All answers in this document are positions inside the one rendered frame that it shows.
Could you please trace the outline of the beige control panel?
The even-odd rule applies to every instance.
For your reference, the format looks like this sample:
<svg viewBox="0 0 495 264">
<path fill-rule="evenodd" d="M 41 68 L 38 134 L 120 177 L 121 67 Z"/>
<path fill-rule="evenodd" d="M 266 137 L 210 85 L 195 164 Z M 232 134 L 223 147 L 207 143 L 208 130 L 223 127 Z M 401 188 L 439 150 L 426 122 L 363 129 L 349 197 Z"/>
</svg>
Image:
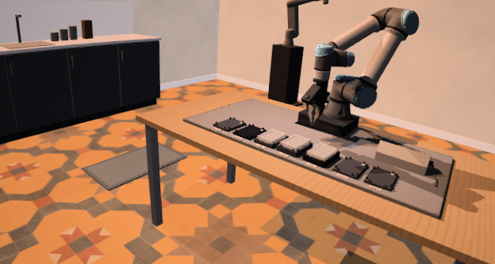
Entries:
<svg viewBox="0 0 495 264">
<path fill-rule="evenodd" d="M 426 155 L 423 152 L 411 150 L 410 148 L 402 147 L 401 145 L 395 145 L 391 142 L 385 142 L 380 140 L 378 149 L 376 151 L 374 159 L 388 163 L 400 168 L 410 170 L 412 172 L 425 176 L 428 166 L 432 166 L 432 174 L 434 174 L 434 164 L 430 161 L 430 155 Z"/>
</svg>

